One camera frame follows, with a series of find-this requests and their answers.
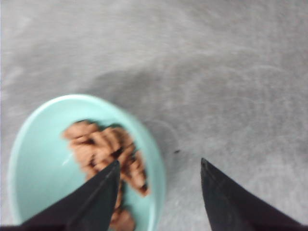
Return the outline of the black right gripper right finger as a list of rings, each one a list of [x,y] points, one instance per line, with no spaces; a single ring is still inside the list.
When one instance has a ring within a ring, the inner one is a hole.
[[[201,160],[201,185],[213,231],[306,231],[301,224],[256,197],[206,159]]]

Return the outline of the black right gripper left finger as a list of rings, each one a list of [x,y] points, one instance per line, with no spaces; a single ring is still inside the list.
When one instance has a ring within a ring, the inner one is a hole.
[[[74,192],[20,225],[2,231],[106,231],[120,181],[120,164],[112,162]]]

